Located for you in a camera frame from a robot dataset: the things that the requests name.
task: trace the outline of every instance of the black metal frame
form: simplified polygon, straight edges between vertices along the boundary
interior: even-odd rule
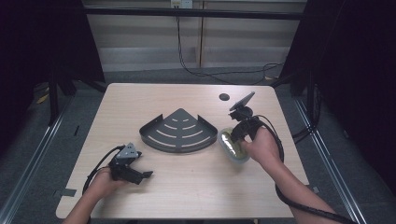
[[[167,16],[167,17],[202,17],[202,18],[236,18],[236,19],[259,19],[259,20],[286,20],[300,21],[302,19],[317,19],[324,15],[309,15],[306,13],[290,12],[266,12],[266,11],[236,11],[236,10],[213,10],[213,9],[189,9],[189,8],[142,8],[142,7],[39,7],[38,13],[78,13],[86,15],[125,15],[125,16]],[[56,78],[50,80],[52,87],[56,86]],[[51,120],[58,116],[56,97],[50,97]]]

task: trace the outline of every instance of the hand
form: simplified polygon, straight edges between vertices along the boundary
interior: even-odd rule
[[[252,142],[249,143],[242,140],[241,147],[244,148],[249,156],[258,162],[264,170],[282,163],[279,158],[279,149],[274,137],[263,127],[257,130],[256,136]]]
[[[96,195],[98,198],[104,198],[111,194],[115,189],[126,185],[128,182],[124,180],[113,180],[111,178],[110,168],[105,167],[98,171],[95,178],[87,189],[87,192]]]
[[[87,190],[82,194],[77,204],[64,220],[63,224],[85,224],[90,219],[90,214],[102,198],[111,194],[115,189],[126,185],[123,180],[114,181],[111,178],[110,168],[102,168],[96,173]]]

